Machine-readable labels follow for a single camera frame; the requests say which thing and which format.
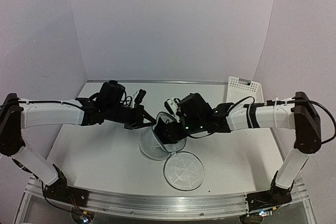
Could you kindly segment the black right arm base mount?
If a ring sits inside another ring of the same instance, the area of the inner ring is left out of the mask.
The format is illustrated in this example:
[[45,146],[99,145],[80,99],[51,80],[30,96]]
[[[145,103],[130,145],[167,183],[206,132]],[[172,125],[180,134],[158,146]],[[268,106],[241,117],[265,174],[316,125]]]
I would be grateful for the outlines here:
[[273,207],[280,207],[292,201],[291,190],[293,188],[294,181],[292,181],[289,188],[280,188],[276,186],[277,174],[278,172],[275,173],[268,190],[248,193],[246,195],[249,213],[267,210]]

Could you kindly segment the black bra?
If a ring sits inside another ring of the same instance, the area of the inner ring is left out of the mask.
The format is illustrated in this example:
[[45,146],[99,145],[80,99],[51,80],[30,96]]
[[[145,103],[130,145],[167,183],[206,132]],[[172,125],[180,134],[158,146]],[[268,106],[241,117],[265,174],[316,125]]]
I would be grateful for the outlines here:
[[164,121],[159,118],[154,133],[162,144],[175,144],[187,137],[182,124],[177,121]]

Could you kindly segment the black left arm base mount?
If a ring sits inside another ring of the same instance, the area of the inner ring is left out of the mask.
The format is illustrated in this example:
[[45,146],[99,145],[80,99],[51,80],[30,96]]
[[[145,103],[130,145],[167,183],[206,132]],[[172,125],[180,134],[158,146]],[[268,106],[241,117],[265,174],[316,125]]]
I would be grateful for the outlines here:
[[53,167],[57,172],[58,179],[50,186],[44,186],[43,195],[47,199],[73,204],[77,207],[85,207],[88,202],[89,191],[69,186],[64,173],[55,164],[53,164]]

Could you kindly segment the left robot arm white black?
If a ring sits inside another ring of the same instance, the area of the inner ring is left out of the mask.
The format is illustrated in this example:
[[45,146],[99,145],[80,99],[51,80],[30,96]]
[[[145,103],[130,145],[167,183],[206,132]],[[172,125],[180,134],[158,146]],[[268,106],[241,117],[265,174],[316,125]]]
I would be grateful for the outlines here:
[[88,98],[72,100],[30,100],[10,93],[1,104],[1,154],[37,176],[59,201],[70,197],[62,171],[32,150],[22,137],[22,130],[45,125],[101,125],[104,121],[123,124],[137,130],[156,123],[142,105],[143,89],[128,96],[125,87],[110,80]]

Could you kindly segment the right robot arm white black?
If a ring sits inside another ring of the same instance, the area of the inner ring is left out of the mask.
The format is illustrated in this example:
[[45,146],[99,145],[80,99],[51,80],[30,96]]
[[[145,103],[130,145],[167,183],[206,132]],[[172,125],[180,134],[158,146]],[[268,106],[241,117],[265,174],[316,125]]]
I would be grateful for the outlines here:
[[197,133],[231,133],[246,129],[280,128],[295,131],[293,150],[290,151],[274,178],[274,185],[265,191],[264,200],[275,205],[285,196],[285,189],[292,183],[306,164],[309,156],[321,146],[335,139],[323,140],[321,119],[316,107],[322,109],[332,123],[335,118],[322,104],[310,100],[304,92],[284,100],[255,101],[252,96],[232,103],[220,103],[212,108],[199,93],[191,93],[184,99],[171,99],[165,107],[174,121],[163,123],[162,135],[168,143],[183,138],[194,138]]

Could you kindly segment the white mesh laundry bag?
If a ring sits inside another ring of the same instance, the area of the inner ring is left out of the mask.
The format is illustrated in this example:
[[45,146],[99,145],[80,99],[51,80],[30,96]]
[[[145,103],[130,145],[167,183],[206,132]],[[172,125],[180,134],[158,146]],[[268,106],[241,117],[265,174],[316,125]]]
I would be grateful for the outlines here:
[[205,178],[205,169],[196,155],[183,150],[186,139],[163,144],[154,132],[156,128],[154,125],[141,132],[139,148],[142,154],[155,161],[165,161],[163,176],[174,189],[192,191],[199,188]]

